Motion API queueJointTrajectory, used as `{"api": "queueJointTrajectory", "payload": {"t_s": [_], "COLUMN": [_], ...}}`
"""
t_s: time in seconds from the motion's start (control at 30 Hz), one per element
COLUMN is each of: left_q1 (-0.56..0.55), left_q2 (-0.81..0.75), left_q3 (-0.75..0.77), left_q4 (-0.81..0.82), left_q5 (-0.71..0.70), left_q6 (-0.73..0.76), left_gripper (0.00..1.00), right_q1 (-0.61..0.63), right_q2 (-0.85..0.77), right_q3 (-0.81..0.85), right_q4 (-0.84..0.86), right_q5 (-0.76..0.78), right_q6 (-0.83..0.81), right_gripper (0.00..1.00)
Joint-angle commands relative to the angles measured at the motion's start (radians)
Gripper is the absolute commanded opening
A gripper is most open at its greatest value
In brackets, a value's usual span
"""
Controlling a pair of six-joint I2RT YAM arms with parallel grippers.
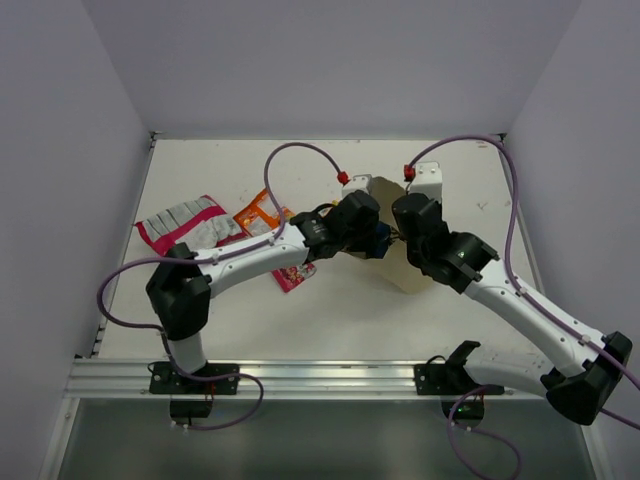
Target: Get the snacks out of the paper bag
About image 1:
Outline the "blue Doritos bag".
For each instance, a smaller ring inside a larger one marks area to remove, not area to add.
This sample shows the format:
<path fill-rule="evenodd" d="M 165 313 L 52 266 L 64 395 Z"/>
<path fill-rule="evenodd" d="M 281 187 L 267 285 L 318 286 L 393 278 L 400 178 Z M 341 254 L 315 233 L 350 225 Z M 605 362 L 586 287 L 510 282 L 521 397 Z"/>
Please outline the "blue Doritos bag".
<path fill-rule="evenodd" d="M 376 259 L 383 259 L 393 244 L 393 229 L 390 225 L 379 222 L 375 230 L 375 241 L 372 256 Z"/>

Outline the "beige paper bag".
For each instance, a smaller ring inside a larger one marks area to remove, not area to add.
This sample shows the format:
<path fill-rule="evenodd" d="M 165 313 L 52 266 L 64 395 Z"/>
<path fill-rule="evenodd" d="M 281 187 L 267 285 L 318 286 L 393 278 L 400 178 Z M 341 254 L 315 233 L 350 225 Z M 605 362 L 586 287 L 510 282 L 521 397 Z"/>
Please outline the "beige paper bag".
<path fill-rule="evenodd" d="M 373 177 L 369 194 L 380 205 L 380 220 L 393 228 L 396 227 L 396 222 L 391 206 L 404 193 L 404 189 L 399 184 L 384 177 Z M 408 262 L 406 244 L 400 240 L 393 242 L 383 259 L 365 259 L 360 253 L 349 252 L 349 255 L 364 262 L 370 271 L 380 275 L 406 294 L 418 294 L 433 284 L 429 277 L 423 276 L 419 269 Z"/>

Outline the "red candy packet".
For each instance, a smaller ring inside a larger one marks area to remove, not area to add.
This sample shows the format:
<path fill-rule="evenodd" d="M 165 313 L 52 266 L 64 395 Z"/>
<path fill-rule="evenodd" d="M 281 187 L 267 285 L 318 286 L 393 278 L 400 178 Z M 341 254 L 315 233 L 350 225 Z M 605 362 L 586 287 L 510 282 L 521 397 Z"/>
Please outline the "red candy packet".
<path fill-rule="evenodd" d="M 304 281 L 311 278 L 317 269 L 312 263 L 280 268 L 271 272 L 272 277 L 284 293 L 289 293 Z"/>

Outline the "orange snack packet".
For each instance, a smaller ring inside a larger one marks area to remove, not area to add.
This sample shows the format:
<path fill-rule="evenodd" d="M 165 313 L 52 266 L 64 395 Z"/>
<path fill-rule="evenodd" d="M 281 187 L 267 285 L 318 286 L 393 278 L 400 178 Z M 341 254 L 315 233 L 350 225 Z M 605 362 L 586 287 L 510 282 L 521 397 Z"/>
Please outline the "orange snack packet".
<path fill-rule="evenodd" d="M 273 205 L 266 189 L 234 216 L 235 222 L 249 236 L 259 236 L 277 230 L 280 215 Z"/>

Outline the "pink white snack bag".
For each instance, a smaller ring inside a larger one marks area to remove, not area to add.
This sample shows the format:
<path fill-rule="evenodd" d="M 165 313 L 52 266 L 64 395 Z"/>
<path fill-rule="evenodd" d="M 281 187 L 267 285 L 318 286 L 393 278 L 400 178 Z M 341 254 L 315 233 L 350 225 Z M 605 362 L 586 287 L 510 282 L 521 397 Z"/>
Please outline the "pink white snack bag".
<path fill-rule="evenodd" d="M 176 204 L 135 224 L 140 238 L 164 256 L 179 243 L 190 250 L 213 249 L 245 239 L 246 233 L 212 197 Z"/>

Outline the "yellow snack bar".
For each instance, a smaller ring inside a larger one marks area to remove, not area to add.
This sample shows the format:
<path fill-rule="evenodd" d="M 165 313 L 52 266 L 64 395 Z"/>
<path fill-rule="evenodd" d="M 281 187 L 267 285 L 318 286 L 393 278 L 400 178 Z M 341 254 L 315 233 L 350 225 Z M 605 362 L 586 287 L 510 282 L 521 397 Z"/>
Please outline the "yellow snack bar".
<path fill-rule="evenodd" d="M 329 211 L 339 204 L 338 200 L 334 200 L 330 203 L 325 203 L 319 210 L 321 216 L 326 216 Z"/>

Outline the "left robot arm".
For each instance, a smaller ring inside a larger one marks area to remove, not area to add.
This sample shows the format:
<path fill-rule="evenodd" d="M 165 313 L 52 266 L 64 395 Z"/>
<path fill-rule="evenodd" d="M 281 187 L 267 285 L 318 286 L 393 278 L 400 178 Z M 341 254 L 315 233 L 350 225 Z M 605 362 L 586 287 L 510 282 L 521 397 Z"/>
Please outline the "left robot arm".
<path fill-rule="evenodd" d="M 160 320 L 175 384 L 193 393 L 207 383 L 201 330 L 212 299 L 263 274 L 341 252 L 382 259 L 392 244 L 392 232 L 380 219 L 378 202 L 356 190 L 335 205 L 299 213 L 274 231 L 235 244 L 198 251 L 184 243 L 174 247 L 161 259 L 145 290 Z"/>

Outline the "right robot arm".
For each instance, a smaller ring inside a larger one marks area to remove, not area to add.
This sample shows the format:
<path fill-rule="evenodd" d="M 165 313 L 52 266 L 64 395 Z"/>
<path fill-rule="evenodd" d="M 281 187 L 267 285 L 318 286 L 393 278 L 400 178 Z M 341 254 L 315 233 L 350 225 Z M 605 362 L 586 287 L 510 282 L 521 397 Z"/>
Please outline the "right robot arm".
<path fill-rule="evenodd" d="M 513 388 L 545 398 L 576 424 L 592 424 L 623 377 L 632 341 L 577 320 L 516 277 L 479 237 L 450 230 L 436 200 L 411 193 L 391 210 L 411 265 L 497 314 L 542 353 L 514 364 L 468 343 L 446 361 L 449 387 L 461 393 L 480 385 Z"/>

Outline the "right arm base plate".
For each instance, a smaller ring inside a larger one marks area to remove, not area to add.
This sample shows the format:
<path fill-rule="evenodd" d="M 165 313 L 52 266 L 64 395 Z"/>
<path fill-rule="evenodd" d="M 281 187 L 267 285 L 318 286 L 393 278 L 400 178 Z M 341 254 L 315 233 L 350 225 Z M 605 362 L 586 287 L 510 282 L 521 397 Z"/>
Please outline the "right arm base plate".
<path fill-rule="evenodd" d="M 455 426 L 474 428 L 480 425 L 485 415 L 485 396 L 500 396 L 505 393 L 502 386 L 490 385 L 485 391 L 474 394 L 455 407 L 455 398 L 479 387 L 464 366 L 468 357 L 481 343 L 465 340 L 448 357 L 435 355 L 413 366 L 413 380 L 418 395 L 441 397 L 441 409 L 445 417 L 453 414 Z"/>

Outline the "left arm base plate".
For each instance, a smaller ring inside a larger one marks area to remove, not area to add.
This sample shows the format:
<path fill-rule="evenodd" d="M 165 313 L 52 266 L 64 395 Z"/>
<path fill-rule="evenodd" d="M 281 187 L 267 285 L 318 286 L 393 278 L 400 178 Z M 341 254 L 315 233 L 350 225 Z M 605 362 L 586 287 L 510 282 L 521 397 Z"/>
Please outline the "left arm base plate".
<path fill-rule="evenodd" d="M 149 392 L 170 397 L 170 418 L 181 427 L 194 426 L 207 419 L 212 413 L 216 395 L 237 393 L 237 377 L 215 382 L 195 381 L 179 374 L 168 361 L 150 363 L 147 369 L 150 373 Z"/>

